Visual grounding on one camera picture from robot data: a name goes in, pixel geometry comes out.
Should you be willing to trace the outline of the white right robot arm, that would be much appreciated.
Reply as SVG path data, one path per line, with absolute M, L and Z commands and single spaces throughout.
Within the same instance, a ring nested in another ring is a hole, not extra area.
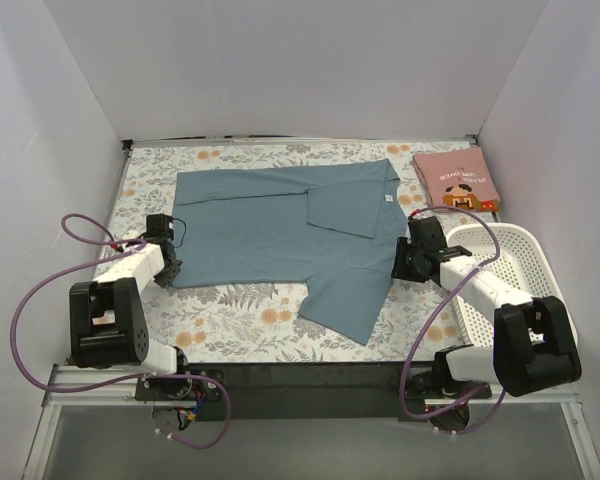
M 431 281 L 447 291 L 448 301 L 460 297 L 492 325 L 490 346 L 469 344 L 436 353 L 434 389 L 451 398 L 469 382 L 498 383 L 521 397 L 577 382 L 582 365 L 563 300 L 534 296 L 492 273 L 488 267 L 499 260 L 502 248 L 493 225 L 482 227 L 494 247 L 485 259 L 450 244 L 436 217 L 410 216 L 408 236 L 397 241 L 393 278 Z

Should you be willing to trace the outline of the blue t shirt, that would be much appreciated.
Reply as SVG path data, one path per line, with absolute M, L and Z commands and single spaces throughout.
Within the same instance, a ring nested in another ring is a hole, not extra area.
M 176 288 L 303 283 L 303 318 L 368 343 L 392 286 L 406 216 L 387 159 L 180 172 Z

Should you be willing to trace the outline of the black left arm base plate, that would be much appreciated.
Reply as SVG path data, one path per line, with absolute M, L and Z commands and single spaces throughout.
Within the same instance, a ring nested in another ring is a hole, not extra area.
M 136 384 L 134 399 L 142 402 L 217 402 L 223 395 L 209 380 L 146 378 Z

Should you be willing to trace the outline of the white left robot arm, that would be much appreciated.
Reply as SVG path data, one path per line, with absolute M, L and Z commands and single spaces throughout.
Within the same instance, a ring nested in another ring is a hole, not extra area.
M 74 284 L 69 293 L 71 358 L 80 368 L 125 367 L 143 374 L 160 374 L 158 387 L 173 400 L 185 398 L 193 377 L 178 347 L 150 338 L 142 302 L 143 290 L 155 284 L 172 285 L 182 262 L 176 257 L 174 218 L 151 214 L 138 237 L 146 242 L 138 252 L 133 245 L 114 242 L 126 256 L 90 282 Z

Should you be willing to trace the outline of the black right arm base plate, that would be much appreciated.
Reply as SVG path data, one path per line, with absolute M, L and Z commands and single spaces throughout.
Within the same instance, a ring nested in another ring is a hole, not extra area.
M 435 431 L 451 436 L 471 433 L 483 426 L 495 414 L 501 396 L 495 406 L 480 420 L 472 423 L 469 403 L 471 400 L 489 400 L 492 388 L 482 382 L 447 382 L 432 368 L 417 369 L 407 373 L 405 381 L 401 375 L 390 380 L 391 389 L 399 400 L 401 421 L 427 423 Z

